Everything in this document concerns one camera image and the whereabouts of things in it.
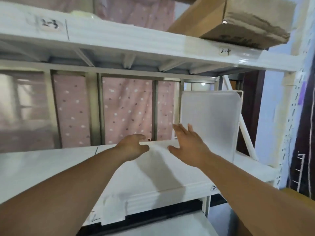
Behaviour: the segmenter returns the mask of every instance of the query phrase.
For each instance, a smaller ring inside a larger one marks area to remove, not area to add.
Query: right arm
[[[314,234],[314,211],[212,153],[191,125],[188,130],[181,124],[173,128],[180,148],[169,146],[169,151],[214,182],[253,236]]]

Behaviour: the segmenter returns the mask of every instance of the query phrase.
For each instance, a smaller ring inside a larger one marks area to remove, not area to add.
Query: hand
[[[150,149],[148,145],[139,144],[139,141],[144,139],[146,139],[146,137],[142,134],[128,135],[122,139],[115,148],[122,151],[124,161],[131,161]]]
[[[182,124],[173,124],[179,142],[179,148],[168,146],[168,150],[182,162],[192,167],[200,167],[203,159],[212,152],[200,136],[194,132],[192,126],[188,124],[188,130]]]

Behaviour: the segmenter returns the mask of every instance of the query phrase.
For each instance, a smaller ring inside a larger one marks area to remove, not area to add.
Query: frosted plastic panel
[[[232,162],[242,101],[234,91],[184,91],[181,123],[192,124],[210,150]]]

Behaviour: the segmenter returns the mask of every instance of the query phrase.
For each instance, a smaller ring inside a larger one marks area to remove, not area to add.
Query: right hand
[[[194,132],[192,126],[188,124],[188,130],[182,124],[173,124],[177,135],[179,148],[168,146],[168,150],[182,162],[192,167],[200,168],[204,158],[212,154],[201,137]]]

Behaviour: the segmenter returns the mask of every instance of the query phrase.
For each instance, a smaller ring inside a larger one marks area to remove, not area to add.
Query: brown cardboard box
[[[266,49],[289,41],[295,6],[289,0],[197,0],[168,31]]]

